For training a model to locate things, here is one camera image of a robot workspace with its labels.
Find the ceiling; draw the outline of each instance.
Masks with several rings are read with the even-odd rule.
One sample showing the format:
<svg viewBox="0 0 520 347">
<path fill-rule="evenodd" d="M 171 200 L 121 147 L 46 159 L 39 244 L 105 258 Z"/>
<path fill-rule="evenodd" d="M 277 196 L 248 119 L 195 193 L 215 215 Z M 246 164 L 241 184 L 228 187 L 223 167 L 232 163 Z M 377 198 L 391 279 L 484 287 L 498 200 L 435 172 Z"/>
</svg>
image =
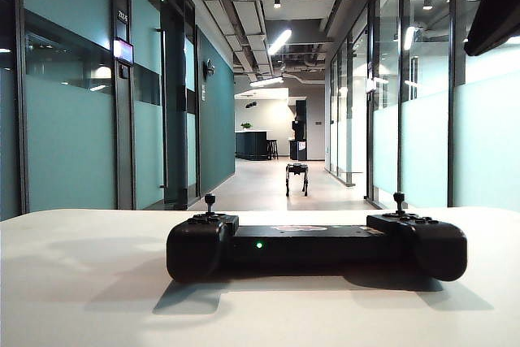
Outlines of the ceiling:
<svg viewBox="0 0 520 347">
<path fill-rule="evenodd" d="M 275 0 L 202 1 L 232 48 L 236 75 L 250 81 L 285 73 L 324 80 L 324 59 L 334 41 L 328 26 L 342 0 L 280 0 L 281 8 L 274 8 Z M 288 44 L 269 56 L 269 46 L 286 28 L 292 29 Z"/>
</svg>

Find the white table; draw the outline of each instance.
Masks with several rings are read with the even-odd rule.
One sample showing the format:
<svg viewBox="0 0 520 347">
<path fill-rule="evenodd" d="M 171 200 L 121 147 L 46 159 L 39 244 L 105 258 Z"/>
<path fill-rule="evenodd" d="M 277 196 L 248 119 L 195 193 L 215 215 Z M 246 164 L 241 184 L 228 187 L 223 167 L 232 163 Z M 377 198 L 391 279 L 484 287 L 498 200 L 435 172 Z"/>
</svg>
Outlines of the white table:
<svg viewBox="0 0 520 347">
<path fill-rule="evenodd" d="M 410 291 L 402 281 L 398 287 L 355 271 L 182 288 L 167 274 L 165 242 L 193 212 L 23 215 L 0 224 L 2 346 L 518 345 L 520 214 L 419 212 L 455 223 L 468 238 L 465 275 L 438 283 L 439 291 Z M 367 213 L 240 212 L 240 221 L 363 223 Z"/>
</svg>

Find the thumbstick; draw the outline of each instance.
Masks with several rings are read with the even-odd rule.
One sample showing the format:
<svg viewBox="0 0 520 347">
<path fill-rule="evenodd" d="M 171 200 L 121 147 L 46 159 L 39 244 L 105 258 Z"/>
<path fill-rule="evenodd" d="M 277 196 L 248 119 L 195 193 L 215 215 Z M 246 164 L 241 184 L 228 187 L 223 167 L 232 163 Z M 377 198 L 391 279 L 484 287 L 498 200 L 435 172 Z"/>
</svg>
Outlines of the thumbstick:
<svg viewBox="0 0 520 347">
<path fill-rule="evenodd" d="M 393 200 L 397 202 L 397 210 L 396 213 L 399 215 L 403 215 L 405 211 L 403 210 L 403 202 L 405 201 L 405 194 L 401 192 L 396 192 L 393 194 Z"/>
<path fill-rule="evenodd" d="M 208 211 L 207 211 L 207 214 L 208 215 L 212 215 L 213 214 L 213 211 L 211 211 L 211 207 L 213 206 L 213 204 L 215 203 L 215 195 L 214 194 L 206 194 L 204 196 L 204 202 L 208 205 Z"/>
</svg>

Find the black cabinet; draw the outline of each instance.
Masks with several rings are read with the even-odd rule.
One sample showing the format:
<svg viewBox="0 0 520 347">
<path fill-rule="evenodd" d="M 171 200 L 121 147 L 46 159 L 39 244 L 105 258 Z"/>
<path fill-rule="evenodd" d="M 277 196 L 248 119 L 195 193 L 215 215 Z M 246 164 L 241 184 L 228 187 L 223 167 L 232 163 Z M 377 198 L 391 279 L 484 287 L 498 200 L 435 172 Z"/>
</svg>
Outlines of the black cabinet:
<svg viewBox="0 0 520 347">
<path fill-rule="evenodd" d="M 267 132 L 236 132 L 235 156 L 247 160 L 267 160 Z"/>
</svg>

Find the gray floor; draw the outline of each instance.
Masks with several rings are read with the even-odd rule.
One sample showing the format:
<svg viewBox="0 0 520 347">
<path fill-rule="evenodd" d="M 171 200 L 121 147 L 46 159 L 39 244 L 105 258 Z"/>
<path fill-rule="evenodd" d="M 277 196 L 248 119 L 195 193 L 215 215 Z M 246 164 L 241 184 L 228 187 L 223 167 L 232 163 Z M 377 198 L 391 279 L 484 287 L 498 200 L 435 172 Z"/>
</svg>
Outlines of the gray floor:
<svg viewBox="0 0 520 347">
<path fill-rule="evenodd" d="M 251 162 L 236 160 L 236 172 L 215 191 L 215 210 L 364 210 L 374 209 L 363 199 L 365 189 L 346 187 L 324 169 L 325 162 L 309 166 L 309 194 L 304 197 L 303 174 L 289 178 L 285 197 L 285 166 L 288 158 Z M 190 210 L 206 210 L 204 200 Z"/>
</svg>

